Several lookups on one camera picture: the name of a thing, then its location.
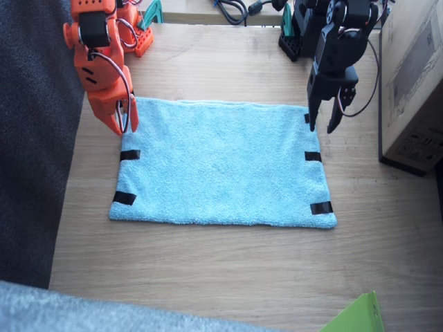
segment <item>green object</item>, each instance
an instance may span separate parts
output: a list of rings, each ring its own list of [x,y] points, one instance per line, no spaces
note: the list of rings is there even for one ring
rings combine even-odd
[[[282,30],[284,31],[285,37],[293,37],[296,35],[292,26],[291,6],[288,3],[284,5]]]
[[[145,11],[143,19],[137,25],[143,31],[146,31],[152,22],[163,23],[163,11],[160,0],[152,0],[150,6]]]
[[[375,292],[363,294],[321,332],[384,332]]]

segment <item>blue cloth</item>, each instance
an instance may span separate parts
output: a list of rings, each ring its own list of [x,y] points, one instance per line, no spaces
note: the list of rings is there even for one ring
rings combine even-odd
[[[8,282],[0,282],[0,326],[2,332],[274,331],[131,304],[91,301]]]
[[[333,213],[313,215],[330,200],[307,109],[234,102],[168,102],[138,98],[140,124],[123,136],[110,219],[198,224],[265,224],[333,228]]]

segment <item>orange robot part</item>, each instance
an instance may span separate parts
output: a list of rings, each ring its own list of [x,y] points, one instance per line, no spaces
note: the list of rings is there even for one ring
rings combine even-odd
[[[141,57],[154,39],[151,29],[142,31],[136,27],[141,16],[129,2],[117,9],[116,0],[71,0],[71,15],[74,23],[63,25],[64,40],[75,49],[74,67],[94,115],[122,135],[127,129],[120,114],[123,109],[135,131],[137,105],[131,74],[124,65],[124,52],[135,52]],[[136,36],[127,24],[134,28]],[[136,47],[128,48],[124,42],[136,43]]]
[[[134,52],[137,57],[141,57],[154,41],[152,29],[148,28],[146,31],[143,31],[137,26],[137,24],[143,19],[143,17],[137,10],[136,6],[132,6],[130,3],[127,3],[123,8],[117,9],[117,17],[119,19],[124,19],[131,26],[133,26],[136,34],[138,35],[137,46],[135,48],[128,48],[123,44],[122,47],[124,52]],[[120,38],[126,44],[130,45],[135,43],[135,39],[132,35],[131,30],[128,29],[125,25],[118,24],[118,32],[120,33]]]

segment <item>wooden table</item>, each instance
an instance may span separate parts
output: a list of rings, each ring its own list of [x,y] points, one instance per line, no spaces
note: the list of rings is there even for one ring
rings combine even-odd
[[[278,48],[280,29],[154,26],[143,58],[126,56],[138,96],[306,105],[309,60]],[[370,38],[378,45],[378,35]],[[369,98],[370,48],[356,65],[349,111]],[[377,102],[326,134],[322,159],[338,219],[334,230],[166,225],[108,219],[120,139],[85,100],[51,288],[278,329],[317,331],[375,290],[387,331],[440,331],[443,227],[435,177],[377,160]]]

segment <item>gray fabric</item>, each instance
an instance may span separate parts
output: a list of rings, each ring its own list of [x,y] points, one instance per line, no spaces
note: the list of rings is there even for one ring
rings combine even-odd
[[[47,287],[83,90],[69,0],[0,0],[0,279]]]
[[[91,301],[0,282],[0,326],[14,331],[251,331],[252,325],[200,318],[131,304]]]

